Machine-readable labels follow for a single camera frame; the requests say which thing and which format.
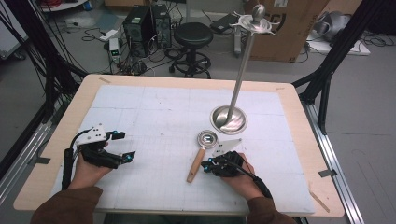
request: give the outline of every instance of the brown sleeve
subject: brown sleeve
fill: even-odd
[[[275,209],[274,201],[264,197],[250,199],[247,224],[295,224],[295,221]]]
[[[102,192],[97,187],[60,191],[37,208],[30,223],[93,223]]]

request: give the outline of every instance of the black stool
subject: black stool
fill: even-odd
[[[175,30],[174,38],[177,43],[184,47],[185,52],[181,53],[172,63],[169,72],[174,73],[176,68],[184,73],[184,77],[193,77],[205,72],[207,78],[210,79],[211,76],[207,71],[211,65],[210,59],[203,53],[196,51],[212,42],[213,33],[209,27],[200,22],[184,23]]]

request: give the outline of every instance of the wooden handle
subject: wooden handle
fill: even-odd
[[[199,166],[201,165],[201,161],[204,158],[204,155],[205,155],[205,149],[201,147],[197,153],[197,156],[195,157],[194,162],[192,163],[192,166],[189,171],[189,175],[187,176],[187,182],[191,183],[192,180],[195,178],[195,175],[198,172]]]

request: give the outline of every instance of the wooden table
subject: wooden table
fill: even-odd
[[[49,164],[37,164],[26,180],[14,207],[17,210],[36,210],[48,199],[59,167],[63,162],[64,149],[69,144],[91,107],[102,85],[131,85],[188,89],[229,89],[234,81],[187,79],[169,77],[123,77],[89,75],[85,77],[77,94],[49,140],[42,157],[50,158]],[[316,138],[311,130],[298,94],[289,83],[243,82],[241,91],[267,91],[278,93],[290,132],[303,166],[305,179],[313,197],[316,213],[310,217],[341,217],[345,211],[330,176],[320,177],[318,172],[327,170]]]

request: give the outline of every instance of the cardboard box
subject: cardboard box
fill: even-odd
[[[150,0],[105,0],[107,7],[132,7],[134,5],[149,6]]]
[[[323,12],[340,11],[344,14],[353,15],[360,4],[361,0],[331,0],[323,9]]]
[[[265,19],[280,24],[273,26],[277,35],[255,35],[250,60],[293,63],[329,0],[250,0],[245,13],[251,14],[259,2]]]

